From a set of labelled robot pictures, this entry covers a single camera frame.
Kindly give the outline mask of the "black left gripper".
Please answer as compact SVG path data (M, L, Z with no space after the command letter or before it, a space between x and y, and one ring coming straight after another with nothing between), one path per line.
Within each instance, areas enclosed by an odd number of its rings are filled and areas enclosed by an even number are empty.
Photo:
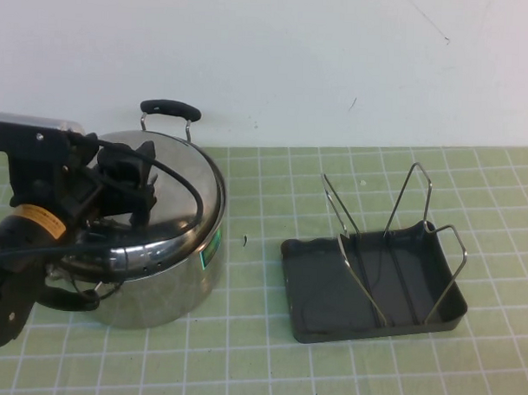
M155 144L145 141L133 149L124 143L114 143L121 150L136 152L145 158L156 159ZM9 156L10 187L13 190L10 206L34 205L48 210L60 219L84 220L96 212L100 198L101 217L130 214L132 226L146 226L151 209L156 205L152 183L133 188L111 178L148 178L152 165L144 159L125 152L102 147L97 153L99 171L108 176L101 182L93 176L90 161L71 154L65 161L51 158L36 159L33 155Z

